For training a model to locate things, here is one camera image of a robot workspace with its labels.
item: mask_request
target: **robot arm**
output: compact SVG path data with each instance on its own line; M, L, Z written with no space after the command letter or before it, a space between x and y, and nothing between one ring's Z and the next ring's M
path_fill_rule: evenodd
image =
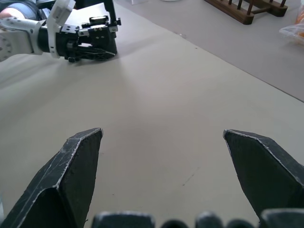
M108 16L89 19L80 26L65 24L75 5L74 0L57 0L46 21L6 18L0 20L0 62L16 54L65 57L70 62L82 58L106 60L117 54L115 43L117 25L112 0L104 2Z

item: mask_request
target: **table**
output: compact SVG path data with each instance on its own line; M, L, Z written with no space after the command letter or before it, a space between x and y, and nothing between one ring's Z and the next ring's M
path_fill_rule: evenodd
M202 211L257 224L224 129L302 153L304 105L180 36L115 5L119 55L107 62L15 56L0 63L0 191L7 214L66 138L104 129L89 227L100 211L193 225ZM73 12L84 22L99 7Z

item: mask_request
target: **white tabletop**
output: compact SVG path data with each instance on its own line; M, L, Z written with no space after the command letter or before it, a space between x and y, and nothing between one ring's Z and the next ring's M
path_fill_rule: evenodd
M104 210L149 212L158 226L169 218L193 225L206 210L225 222L242 218L256 224L223 130L271 137L304 163L304 104L115 7L123 23L115 59L69 64L44 54L0 63L5 213L66 138L102 127L86 227ZM74 12L71 20L84 22L97 11Z

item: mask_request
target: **plastic bag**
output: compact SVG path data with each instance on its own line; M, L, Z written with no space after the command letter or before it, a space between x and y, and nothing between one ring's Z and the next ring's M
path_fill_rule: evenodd
M280 33L291 41L304 45L304 0L301 0L295 24L280 29Z

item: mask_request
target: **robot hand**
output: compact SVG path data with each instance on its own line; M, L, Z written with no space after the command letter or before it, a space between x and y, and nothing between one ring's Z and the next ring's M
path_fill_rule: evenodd
M57 0L46 21L19 18L0 20L0 62L16 54L65 57L69 62L82 58L106 60L117 54L115 43L117 26L112 0L104 2L108 16L93 17L80 26L65 24L75 5L74 0Z

